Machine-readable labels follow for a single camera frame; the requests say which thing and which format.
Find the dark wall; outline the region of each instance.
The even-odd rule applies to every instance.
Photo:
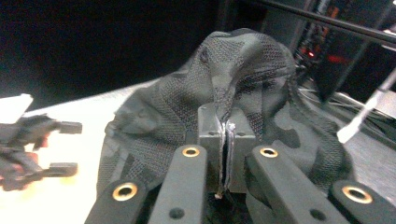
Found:
[[[0,97],[31,93],[30,109],[178,69],[218,11],[210,0],[45,2],[0,6]]]

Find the dark gray fabric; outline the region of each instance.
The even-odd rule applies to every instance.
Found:
[[[211,34],[186,66],[136,91],[116,112],[106,127],[98,194],[110,179],[148,184],[164,176],[186,133],[197,135],[198,107],[211,102],[222,124],[240,107],[261,144],[284,148],[327,189],[350,173],[347,154],[333,138],[334,124],[309,111],[295,88],[292,55],[270,36],[248,29]]]

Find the gold ring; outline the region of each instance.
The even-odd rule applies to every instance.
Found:
[[[274,149],[271,149],[269,147],[265,147],[260,149],[260,153],[264,156],[264,157],[268,157],[268,158],[275,158],[277,157],[277,151]]]
[[[196,147],[188,147],[183,150],[185,157],[196,157],[199,155],[199,150]]]
[[[113,191],[113,198],[116,201],[123,202],[132,199],[137,193],[137,185],[133,183],[124,183],[118,185]]]
[[[356,187],[345,186],[343,193],[356,203],[371,203],[373,201],[373,197],[369,193]]]

